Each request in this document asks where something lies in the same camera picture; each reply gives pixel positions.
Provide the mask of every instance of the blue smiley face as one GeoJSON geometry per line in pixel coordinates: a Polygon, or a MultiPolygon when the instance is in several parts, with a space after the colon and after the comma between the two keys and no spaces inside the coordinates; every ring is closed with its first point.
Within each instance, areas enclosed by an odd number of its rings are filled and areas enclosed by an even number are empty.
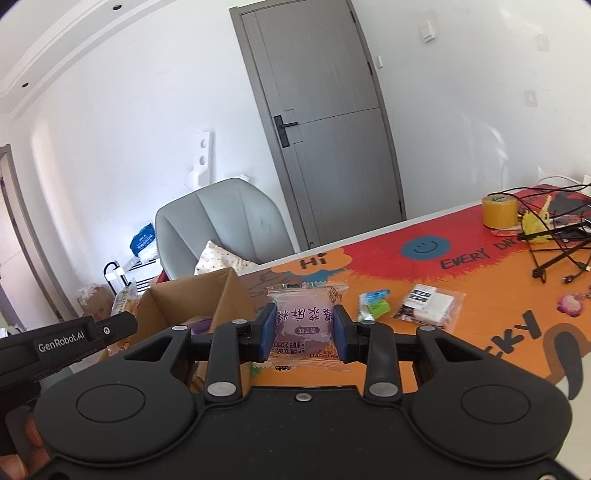
{"type": "Polygon", "coordinates": [[[411,260],[432,260],[449,252],[449,241],[434,235],[420,236],[406,242],[400,253],[411,260]]]}

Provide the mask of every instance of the chair backrest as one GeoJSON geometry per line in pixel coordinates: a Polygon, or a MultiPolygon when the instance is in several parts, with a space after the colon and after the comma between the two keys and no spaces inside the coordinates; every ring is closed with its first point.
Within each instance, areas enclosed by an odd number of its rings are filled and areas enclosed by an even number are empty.
{"type": "Polygon", "coordinates": [[[294,253],[277,206],[241,179],[170,202],[156,213],[155,228],[160,260],[171,280],[193,275],[208,240],[257,264],[294,253]]]}

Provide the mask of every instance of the packing tape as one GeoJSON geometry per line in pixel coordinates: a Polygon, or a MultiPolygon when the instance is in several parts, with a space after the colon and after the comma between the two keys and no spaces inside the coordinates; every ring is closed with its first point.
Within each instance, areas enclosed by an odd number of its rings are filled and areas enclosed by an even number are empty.
{"type": "Polygon", "coordinates": [[[510,195],[489,195],[482,199],[482,222],[489,228],[517,225],[517,199],[510,195]]]}

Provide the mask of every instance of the table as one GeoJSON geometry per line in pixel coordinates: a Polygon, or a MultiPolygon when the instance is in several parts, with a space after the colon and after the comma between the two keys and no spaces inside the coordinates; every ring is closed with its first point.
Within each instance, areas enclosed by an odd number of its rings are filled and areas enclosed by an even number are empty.
{"type": "MultiPolygon", "coordinates": [[[[538,261],[556,254],[539,253],[538,261]]],[[[589,252],[579,251],[574,257],[586,262],[589,252]]],[[[591,303],[578,317],[559,312],[557,303],[564,294],[587,293],[591,275],[563,284],[561,278],[577,270],[562,260],[548,269],[543,284],[532,278],[533,268],[526,244],[497,237],[482,225],[477,202],[261,265],[243,272],[241,279],[259,309],[267,302],[268,286],[345,280],[349,291],[343,305],[351,318],[357,316],[359,295],[367,291],[390,289],[387,300],[393,311],[415,283],[465,293],[451,333],[547,379],[568,395],[574,420],[559,460],[582,478],[590,478],[591,412],[586,410],[591,410],[591,386],[583,385],[583,371],[591,372],[591,355],[587,355],[591,352],[591,303]]],[[[417,327],[393,319],[391,313],[379,321],[398,333],[414,333],[417,327]]],[[[345,368],[263,368],[255,371],[251,381],[255,385],[355,384],[361,389],[365,366],[345,368]]],[[[404,391],[414,391],[411,365],[401,364],[401,373],[404,391]]]]}

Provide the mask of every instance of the polka dot pillow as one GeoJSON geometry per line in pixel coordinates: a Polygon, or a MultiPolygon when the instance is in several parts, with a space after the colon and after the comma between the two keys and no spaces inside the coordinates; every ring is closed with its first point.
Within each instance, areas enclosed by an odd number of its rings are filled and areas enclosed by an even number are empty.
{"type": "Polygon", "coordinates": [[[203,249],[203,252],[201,252],[201,257],[199,257],[199,261],[195,266],[195,275],[213,272],[228,267],[232,267],[237,272],[240,272],[253,265],[256,265],[256,263],[243,260],[239,256],[234,255],[228,250],[217,246],[212,241],[209,241],[203,249]]]}

